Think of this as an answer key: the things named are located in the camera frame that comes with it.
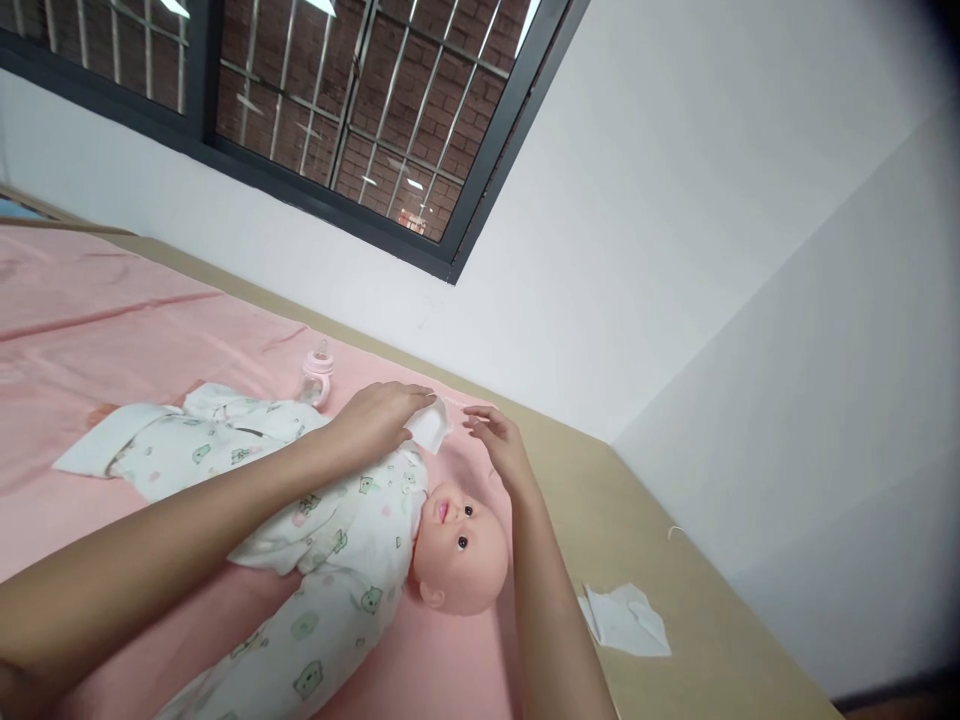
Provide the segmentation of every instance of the pink bedsheet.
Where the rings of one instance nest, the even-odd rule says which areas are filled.
[[[0,227],[0,580],[144,505],[124,482],[50,470],[84,432],[93,407],[169,401],[196,379],[262,398],[290,397],[300,358],[321,337],[99,238]],[[457,406],[477,402],[331,344],[337,365],[330,413],[377,380],[436,388],[454,422]],[[431,482],[456,479],[508,521],[503,487],[462,428],[428,466]],[[88,678],[59,716],[150,717],[298,584],[296,573],[277,578],[225,565]],[[381,645],[318,717],[519,716],[512,602],[511,583],[496,608],[450,618],[408,593]]]

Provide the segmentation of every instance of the doll ear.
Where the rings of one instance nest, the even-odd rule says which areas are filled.
[[[427,607],[432,610],[439,610],[443,606],[443,590],[435,590],[425,582],[420,583],[420,597],[423,598]]]

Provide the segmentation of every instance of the white wall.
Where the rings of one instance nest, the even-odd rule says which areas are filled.
[[[0,179],[610,441],[942,101],[878,7],[593,0],[456,288],[2,72]]]
[[[614,443],[833,696],[956,649],[958,141],[954,102]]]

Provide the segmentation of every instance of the beige table surface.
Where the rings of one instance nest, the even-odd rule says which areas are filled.
[[[486,398],[512,417],[523,432],[578,593],[584,584],[606,592],[633,582],[666,624],[672,658],[642,659],[598,648],[624,720],[840,717],[687,537],[674,532],[667,540],[671,519],[605,443],[159,241],[97,230],[94,234],[122,248]]]

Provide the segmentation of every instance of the forearm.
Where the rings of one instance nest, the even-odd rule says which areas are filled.
[[[512,485],[521,488],[511,498],[524,717],[615,720],[543,496],[534,482]]]
[[[0,662],[22,670],[14,692],[0,697],[4,717],[42,710],[211,576],[260,524],[339,477],[333,455],[317,467],[323,453],[294,443],[118,520],[0,584]]]

